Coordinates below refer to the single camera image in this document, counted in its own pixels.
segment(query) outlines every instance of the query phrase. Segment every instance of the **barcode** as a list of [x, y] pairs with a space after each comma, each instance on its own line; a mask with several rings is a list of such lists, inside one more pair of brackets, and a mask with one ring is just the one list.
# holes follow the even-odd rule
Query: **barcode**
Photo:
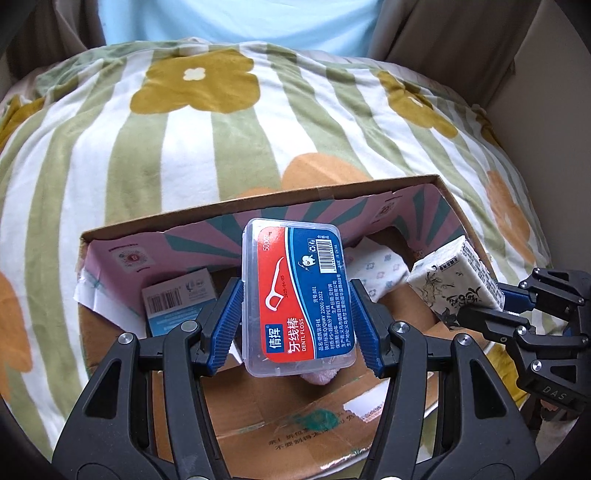
[[181, 295], [178, 291], [179, 288], [177, 287], [172, 290], [163, 291], [158, 295], [148, 297], [150, 313], [158, 313], [182, 305], [183, 301], [181, 300]]
[[320, 273], [336, 273], [335, 251], [331, 240], [316, 239]]

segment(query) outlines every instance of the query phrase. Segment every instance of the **striped blanket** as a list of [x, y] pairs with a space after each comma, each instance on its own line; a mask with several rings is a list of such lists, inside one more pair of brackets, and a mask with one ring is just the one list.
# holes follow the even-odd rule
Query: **striped blanket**
[[[387, 64], [195, 39], [90, 50], [0, 113], [0, 392], [49, 458], [87, 381], [80, 234], [279, 190], [439, 174], [498, 278], [550, 262], [484, 112]], [[539, 329], [555, 328], [534, 314]]]

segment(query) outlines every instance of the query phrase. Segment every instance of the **wall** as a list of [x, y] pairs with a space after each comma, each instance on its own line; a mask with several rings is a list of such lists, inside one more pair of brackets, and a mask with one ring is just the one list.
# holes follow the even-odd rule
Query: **wall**
[[591, 272], [591, 54], [543, 0], [488, 113], [525, 179], [555, 267]]

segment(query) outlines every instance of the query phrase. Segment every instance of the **plastic box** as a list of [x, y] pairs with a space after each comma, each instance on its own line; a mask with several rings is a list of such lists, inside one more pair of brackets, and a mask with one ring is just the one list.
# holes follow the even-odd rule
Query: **plastic box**
[[255, 377], [344, 368], [355, 361], [339, 230], [255, 218], [242, 234], [242, 355]]

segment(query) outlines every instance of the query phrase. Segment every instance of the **white tissue pack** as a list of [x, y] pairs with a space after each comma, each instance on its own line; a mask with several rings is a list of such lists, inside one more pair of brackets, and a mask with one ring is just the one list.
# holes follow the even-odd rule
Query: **white tissue pack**
[[459, 327], [456, 315], [468, 304], [502, 310], [499, 289], [465, 236], [418, 260], [408, 284], [449, 329]]

